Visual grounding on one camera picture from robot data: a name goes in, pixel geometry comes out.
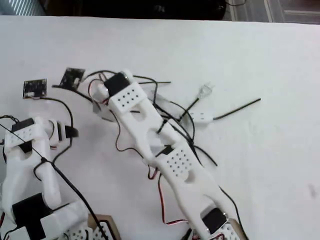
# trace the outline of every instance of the hole pattern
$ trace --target hole pattern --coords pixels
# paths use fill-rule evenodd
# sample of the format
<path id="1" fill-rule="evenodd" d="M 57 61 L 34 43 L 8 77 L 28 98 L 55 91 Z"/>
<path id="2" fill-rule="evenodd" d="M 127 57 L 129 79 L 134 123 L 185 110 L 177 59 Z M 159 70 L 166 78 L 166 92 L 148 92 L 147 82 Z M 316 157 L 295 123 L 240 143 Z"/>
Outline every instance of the hole pattern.
<path id="1" fill-rule="evenodd" d="M 186 180 L 189 175 L 189 170 L 191 169 L 192 164 L 183 149 L 176 149 L 171 157 L 167 159 L 166 164 L 170 167 L 173 174 L 178 178 L 183 178 Z"/>
<path id="2" fill-rule="evenodd" d="M 231 224 L 228 222 L 226 224 L 224 224 L 219 230 L 217 230 L 215 235 L 217 233 L 224 234 L 225 240 L 240 240 L 239 236 L 237 235 L 237 233 L 235 232 L 235 230 L 233 229 Z"/>
<path id="3" fill-rule="evenodd" d="M 126 108 L 128 105 L 134 105 L 137 101 L 140 95 L 138 91 L 133 88 L 134 86 L 131 86 L 131 88 L 128 87 L 125 92 L 122 92 L 121 95 L 117 97 L 116 101 L 120 107 Z"/>

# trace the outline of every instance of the wire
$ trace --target wire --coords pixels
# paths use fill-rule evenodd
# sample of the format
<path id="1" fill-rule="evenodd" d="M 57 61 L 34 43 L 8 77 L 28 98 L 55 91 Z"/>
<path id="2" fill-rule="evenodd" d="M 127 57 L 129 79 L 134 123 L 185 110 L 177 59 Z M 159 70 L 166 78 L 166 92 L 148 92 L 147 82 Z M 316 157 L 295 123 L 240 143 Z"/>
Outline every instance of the wire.
<path id="1" fill-rule="evenodd" d="M 249 102 L 249 103 L 247 103 L 247 104 L 245 104 L 245 105 L 243 105 L 243 106 L 240 106 L 240 107 L 236 108 L 235 110 L 232 110 L 232 111 L 229 111 L 229 112 L 227 112 L 227 113 L 225 113 L 225 114 L 223 114 L 223 115 L 214 117 L 213 120 L 223 119 L 223 118 L 225 118 L 226 116 L 229 116 L 229 115 L 231 115 L 231 114 L 233 114 L 233 113 L 235 113 L 235 112 L 237 112 L 237 111 L 239 111 L 239 110 L 241 110 L 241 109 L 244 109 L 244 108 L 246 108 L 246 107 L 248 107 L 248 106 L 250 106 L 250 105 L 252 105 L 252 104 L 254 104 L 254 103 L 256 103 L 256 102 L 259 102 L 260 100 L 261 100 L 261 98 L 258 98 L 258 99 L 254 100 L 254 101 L 251 101 L 251 102 Z"/>
<path id="2" fill-rule="evenodd" d="M 135 148 L 133 148 L 133 147 L 128 147 L 128 148 L 125 148 L 125 149 L 120 149 L 120 148 L 118 147 L 118 141 L 119 141 L 119 137 L 120 137 L 120 134 L 121 134 L 121 126 L 120 126 L 119 120 L 118 120 L 118 118 L 116 117 L 116 115 L 114 114 L 114 112 L 111 111 L 111 110 L 110 110 L 110 112 L 111 112 L 112 115 L 114 116 L 115 121 L 116 121 L 116 124 L 118 125 L 118 129 L 119 129 L 118 135 L 116 136 L 116 140 L 115 140 L 115 148 L 116 148 L 119 152 L 124 152 L 124 151 L 127 151 L 127 150 L 134 150 L 137 154 L 140 155 L 141 158 L 144 158 L 144 157 L 142 156 L 142 154 L 141 154 L 137 149 L 135 149 Z"/>
<path id="3" fill-rule="evenodd" d="M 239 215 L 239 211 L 238 211 L 238 207 L 237 207 L 236 202 L 232 199 L 232 197 L 231 197 L 230 195 L 228 195 L 228 193 L 225 192 L 225 190 L 223 190 L 220 186 L 219 186 L 219 188 L 220 188 L 221 191 L 224 193 L 224 195 L 226 195 L 226 196 L 228 197 L 228 199 L 230 199 L 230 201 L 233 203 L 234 208 L 235 208 L 235 212 L 236 212 L 236 216 L 237 216 L 237 218 L 238 218 L 238 222 L 239 222 L 240 228 L 241 228 L 241 230 L 242 230 L 242 232 L 243 232 L 243 235 L 245 236 L 245 238 L 246 238 L 247 240 L 249 240 L 249 238 L 248 238 L 248 236 L 247 236 L 247 234 L 246 234 L 246 232 L 245 232 L 245 230 L 244 230 L 244 227 L 243 227 L 243 225 L 242 225 L 242 223 L 241 223 L 241 219 L 240 219 L 240 215 Z"/>
<path id="4" fill-rule="evenodd" d="M 155 84 L 155 89 L 154 89 L 154 95 L 153 95 L 153 105 L 156 104 L 156 98 L 157 98 L 157 91 L 158 91 L 158 82 L 154 80 L 153 78 L 147 77 L 147 76 L 139 76 L 139 75 L 133 75 L 134 78 L 139 78 L 139 79 L 147 79 L 152 81 Z"/>
<path id="5" fill-rule="evenodd" d="M 68 110 L 69 114 L 70 114 L 70 122 L 71 122 L 71 127 L 73 128 L 74 126 L 74 119 L 73 119 L 73 115 L 72 115 L 72 112 L 70 110 L 70 108 L 68 107 L 67 104 L 65 104 L 63 101 L 59 100 L 59 99 L 55 99 L 55 98 L 51 98 L 51 97 L 40 97 L 40 98 L 32 98 L 33 100 L 51 100 L 51 101 L 56 101 L 56 102 L 59 102 L 59 103 L 62 103 L 66 109 Z M 13 131 L 9 130 L 8 128 L 6 128 L 5 126 L 3 126 L 1 123 L 0 123 L 0 126 L 2 126 L 3 128 L 5 128 L 6 130 L 8 130 L 9 132 L 11 132 L 12 134 L 14 134 L 16 137 L 18 137 L 19 139 L 21 139 L 24 143 L 26 141 L 24 141 L 22 138 L 20 138 L 19 136 L 17 136 Z M 101 234 L 103 236 L 103 238 L 105 240 L 108 240 L 108 237 L 107 235 L 105 234 L 102 226 L 99 224 L 99 221 L 98 221 L 98 218 L 97 216 L 95 215 L 95 213 L 93 212 L 91 206 L 89 205 L 88 201 L 85 199 L 85 197 L 82 195 L 82 193 L 69 181 L 69 179 L 60 171 L 59 168 L 57 168 L 57 166 L 55 165 L 55 162 L 56 160 L 58 159 L 59 156 L 61 156 L 63 153 L 65 153 L 68 149 L 71 148 L 72 146 L 72 137 L 70 137 L 70 143 L 69 143 L 69 146 L 67 146 L 63 151 L 61 151 L 57 156 L 55 156 L 55 158 L 53 159 L 52 162 L 48 161 L 45 157 L 43 157 L 37 150 L 35 150 L 33 147 L 32 149 L 38 153 L 38 155 L 41 157 L 41 163 L 39 163 L 37 166 L 35 166 L 35 168 L 33 169 L 33 173 L 35 175 L 35 177 L 38 178 L 38 176 L 36 175 L 36 169 L 41 166 L 42 164 L 44 163 L 49 163 L 52 165 L 53 169 L 62 177 L 62 179 L 66 182 L 66 184 L 68 184 L 68 186 L 79 196 L 79 198 L 83 201 L 83 203 L 85 204 L 85 206 L 87 207 L 87 209 L 89 210 L 90 214 L 92 215 L 92 218 L 94 219 L 95 223 L 97 224 L 99 230 L 101 231 Z"/>
<path id="6" fill-rule="evenodd" d="M 175 224 L 179 224 L 179 223 L 183 223 L 183 222 L 187 223 L 188 221 L 186 219 L 178 219 L 178 220 L 166 222 L 166 220 L 165 220 L 165 200 L 164 200 L 164 196 L 162 194 L 161 183 L 160 183 L 161 176 L 162 176 L 162 174 L 160 173 L 159 178 L 158 178 L 158 190 L 159 190 L 159 196 L 160 196 L 160 201 L 161 201 L 162 222 L 166 225 L 175 225 Z"/>
<path id="7" fill-rule="evenodd" d="M 55 89 L 64 89 L 64 90 L 68 90 L 68 91 L 74 92 L 74 93 L 80 95 L 81 97 L 87 99 L 88 101 L 92 102 L 92 100 L 91 100 L 90 97 L 84 95 L 83 93 L 81 93 L 81 92 L 79 92 L 79 91 L 77 91 L 77 90 L 69 89 L 69 88 L 64 88 L 64 87 L 59 86 L 59 85 L 52 85 L 52 87 L 55 88 Z"/>
<path id="8" fill-rule="evenodd" d="M 8 234 L 10 234 L 10 233 L 12 233 L 12 232 L 14 232 L 15 230 L 17 230 L 19 227 L 17 226 L 17 227 L 15 227 L 14 229 L 12 229 L 12 230 L 10 230 L 10 231 L 7 231 L 6 233 L 5 233 L 5 235 L 4 235 L 4 238 L 3 238 L 3 240 L 8 240 L 9 239 L 9 236 L 8 236 Z"/>
<path id="9" fill-rule="evenodd" d="M 63 234 L 66 237 L 66 240 L 69 240 L 69 236 L 67 234 Z"/>
<path id="10" fill-rule="evenodd" d="M 186 231 L 185 235 L 183 235 L 183 237 L 181 238 L 181 240 L 188 240 L 189 237 L 190 237 L 190 235 L 191 235 L 191 233 L 192 233 L 192 230 L 191 230 L 191 228 L 189 228 L 189 229 Z"/>
<path id="11" fill-rule="evenodd" d="M 214 163 L 214 165 L 215 165 L 216 167 L 218 167 L 218 164 L 216 163 L 216 161 L 215 161 L 205 150 L 203 150 L 201 147 L 196 146 L 196 145 L 193 145 L 193 147 L 194 147 L 195 149 L 199 149 L 204 155 L 206 155 L 206 156 Z"/>
<path id="12" fill-rule="evenodd" d="M 200 100 L 199 97 L 197 97 L 182 113 L 182 115 L 179 117 L 178 121 L 180 122 L 181 119 L 188 113 L 188 111 Z"/>
<path id="13" fill-rule="evenodd" d="M 223 233 L 219 233 L 217 236 L 214 236 L 211 239 L 212 240 L 219 240 L 220 237 L 222 237 L 222 240 L 225 240 L 225 235 Z"/>
<path id="14" fill-rule="evenodd" d="M 176 106 L 178 106 L 179 108 L 181 108 L 182 110 L 184 110 L 184 112 L 189 116 L 190 118 L 190 121 L 191 121 L 191 124 L 192 124 L 192 141 L 195 140 L 195 134 L 196 134 L 196 127 L 195 127 L 195 122 L 194 120 L 192 119 L 190 113 L 188 112 L 187 109 L 185 109 L 184 107 L 182 107 L 181 105 L 179 105 L 178 103 L 174 102 L 174 101 L 170 101 L 171 104 L 174 104 Z"/>
<path id="15" fill-rule="evenodd" d="M 96 74 L 103 74 L 103 73 L 116 74 L 116 72 L 115 72 L 115 71 L 110 71 L 110 70 L 99 70 L 99 71 L 94 71 L 94 72 L 92 72 L 92 73 L 88 74 L 88 75 L 83 79 L 83 81 L 84 81 L 84 80 L 86 80 L 87 78 L 89 78 L 89 77 L 93 76 L 93 75 L 96 75 Z"/>
<path id="16" fill-rule="evenodd" d="M 138 82 L 139 84 L 154 84 L 153 81 Z M 158 84 L 170 84 L 171 81 L 157 81 Z"/>
<path id="17" fill-rule="evenodd" d="M 39 97 L 39 98 L 32 98 L 33 100 L 50 100 L 50 101 L 55 101 L 55 102 L 58 102 L 58 103 L 61 103 L 65 106 L 66 110 L 68 111 L 69 115 L 70 115 L 70 126 L 71 128 L 74 127 L 74 117 L 73 117 L 73 114 L 70 110 L 70 108 L 68 107 L 68 105 L 64 102 L 64 101 L 61 101 L 59 99 L 56 99 L 56 98 L 52 98 L 52 97 Z M 62 150 L 60 153 L 58 153 L 52 160 L 52 163 L 55 164 L 57 159 L 62 155 L 64 154 L 67 150 L 69 150 L 71 147 L 72 147 L 72 143 L 73 143 L 73 137 L 71 136 L 70 137 L 70 142 L 69 142 L 69 145 L 64 149 Z"/>
<path id="18" fill-rule="evenodd" d="M 231 4 L 231 3 L 227 2 L 227 1 L 225 1 L 225 3 L 227 5 L 229 5 L 229 6 L 231 6 L 231 7 L 239 7 L 239 6 L 245 5 L 247 3 L 247 0 L 244 0 L 243 3 L 239 3 L 239 4 Z"/>
<path id="19" fill-rule="evenodd" d="M 14 117 L 12 115 L 3 115 L 3 116 L 0 116 L 0 119 L 11 119 L 15 123 L 20 122 L 18 118 Z"/>

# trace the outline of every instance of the white tabletop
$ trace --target white tabletop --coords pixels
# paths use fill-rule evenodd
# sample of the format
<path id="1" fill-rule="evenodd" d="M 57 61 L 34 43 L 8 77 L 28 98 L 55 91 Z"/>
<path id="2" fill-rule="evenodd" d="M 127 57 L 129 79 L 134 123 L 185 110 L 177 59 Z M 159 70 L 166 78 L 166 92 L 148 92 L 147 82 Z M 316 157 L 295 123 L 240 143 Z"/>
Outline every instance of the white tabletop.
<path id="1" fill-rule="evenodd" d="M 203 155 L 201 160 L 236 201 L 250 239 L 318 239 L 319 42 L 317 25 L 1 16 L 1 114 L 25 119 L 37 113 L 68 122 L 58 103 L 22 99 L 25 80 L 58 84 L 67 67 L 126 68 L 172 81 L 159 93 L 184 106 L 212 82 L 213 94 L 194 109 L 214 116 L 262 98 L 196 130 L 196 144 L 219 167 Z M 116 124 L 99 119 L 72 92 L 49 87 L 47 95 L 73 112 L 80 137 L 58 167 L 94 211 L 112 215 L 124 240 L 180 239 L 188 226 L 162 224 L 157 181 L 147 179 L 136 153 L 116 151 Z M 128 136 L 123 131 L 121 148 L 132 145 Z M 0 161 L 1 182 L 4 177 Z M 167 219 L 182 217 L 165 181 L 163 190 Z M 62 181 L 61 191 L 64 201 L 74 198 Z"/>

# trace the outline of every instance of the tiled floor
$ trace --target tiled floor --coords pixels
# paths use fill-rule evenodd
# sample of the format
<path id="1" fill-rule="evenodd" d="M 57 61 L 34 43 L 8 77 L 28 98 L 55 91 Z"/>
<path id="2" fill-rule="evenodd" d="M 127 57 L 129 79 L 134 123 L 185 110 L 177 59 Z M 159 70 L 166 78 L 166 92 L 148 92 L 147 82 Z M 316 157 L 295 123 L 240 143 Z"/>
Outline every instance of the tiled floor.
<path id="1" fill-rule="evenodd" d="M 229 0 L 240 4 L 244 0 Z M 225 21 L 320 24 L 320 0 L 247 0 L 230 6 Z"/>

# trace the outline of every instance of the black circuit board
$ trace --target black circuit board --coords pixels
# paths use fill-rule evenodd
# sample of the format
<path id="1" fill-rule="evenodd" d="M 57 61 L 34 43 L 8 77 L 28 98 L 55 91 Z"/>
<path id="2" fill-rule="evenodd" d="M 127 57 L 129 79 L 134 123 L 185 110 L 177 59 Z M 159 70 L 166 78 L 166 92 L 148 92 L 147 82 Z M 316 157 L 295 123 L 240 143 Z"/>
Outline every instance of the black circuit board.
<path id="1" fill-rule="evenodd" d="M 47 79 L 24 81 L 23 98 L 47 96 Z"/>
<path id="2" fill-rule="evenodd" d="M 84 74 L 84 69 L 68 67 L 65 70 L 59 86 L 63 87 L 64 89 L 77 90 Z"/>

